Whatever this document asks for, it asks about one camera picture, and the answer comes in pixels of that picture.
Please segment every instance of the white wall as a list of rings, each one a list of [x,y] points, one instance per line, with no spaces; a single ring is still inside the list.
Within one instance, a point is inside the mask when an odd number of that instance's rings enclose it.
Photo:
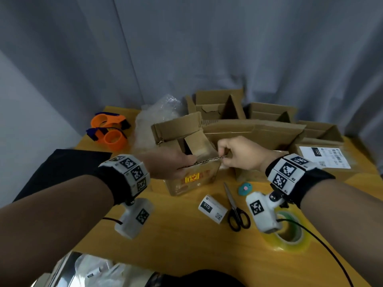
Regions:
[[[55,149],[73,147],[80,138],[0,52],[0,207]]]

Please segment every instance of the open cardboard box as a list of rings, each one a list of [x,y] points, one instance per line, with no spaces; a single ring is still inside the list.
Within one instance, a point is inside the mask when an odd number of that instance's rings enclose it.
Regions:
[[[296,144],[290,153],[298,154],[312,162],[319,163],[323,170],[336,179],[346,181],[361,172],[361,167],[343,145]]]
[[[165,180],[172,196],[214,181],[221,165],[221,159],[217,159],[217,150],[203,133],[201,121],[201,113],[195,112],[152,125],[152,132],[158,147],[179,149],[185,154],[197,156],[197,163],[185,168],[187,174],[184,178]]]
[[[280,151],[283,155],[289,154],[288,151]],[[234,168],[236,172],[237,182],[268,182],[266,174],[258,170],[245,170],[240,168]]]
[[[197,91],[195,103],[185,96],[189,114],[201,112],[204,120],[246,119],[242,108],[243,89]]]
[[[203,120],[206,137],[217,145],[219,139],[244,136],[269,150],[287,150],[306,125],[266,120]]]
[[[337,125],[312,121],[298,121],[297,124],[306,125],[306,128],[297,137],[294,144],[344,144],[342,134],[339,132]]]
[[[294,123],[296,111],[290,106],[252,102],[249,105],[249,119]]]

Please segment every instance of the hand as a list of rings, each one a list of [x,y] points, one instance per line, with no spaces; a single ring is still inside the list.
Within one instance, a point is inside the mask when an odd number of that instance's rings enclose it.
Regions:
[[[134,155],[142,161],[151,178],[180,179],[186,175],[186,169],[197,161],[194,155],[186,155],[180,150],[161,147],[148,152]]]
[[[231,150],[233,157],[223,158],[222,163],[224,165],[246,170],[255,169],[263,173],[271,162],[282,156],[280,152],[267,150],[242,136],[219,140],[219,156],[224,155],[225,148]]]

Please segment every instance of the barcode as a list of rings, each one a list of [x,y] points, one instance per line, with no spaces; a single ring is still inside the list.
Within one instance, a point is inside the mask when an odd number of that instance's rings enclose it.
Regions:
[[[343,163],[342,159],[338,155],[334,155],[334,156],[338,159],[339,163]]]
[[[219,214],[219,213],[217,212],[217,214],[216,214],[216,219],[217,219],[217,220],[221,220],[221,218],[222,218],[222,215]]]

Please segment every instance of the wristband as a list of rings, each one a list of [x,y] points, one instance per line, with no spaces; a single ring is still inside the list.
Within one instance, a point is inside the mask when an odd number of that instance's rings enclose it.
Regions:
[[[115,205],[132,202],[150,183],[144,163],[128,154],[120,154],[101,163],[92,175],[108,186]]]
[[[304,195],[318,182],[335,176],[319,169],[319,164],[297,154],[275,159],[266,169],[267,179],[273,190],[278,191],[289,203],[301,207]]]

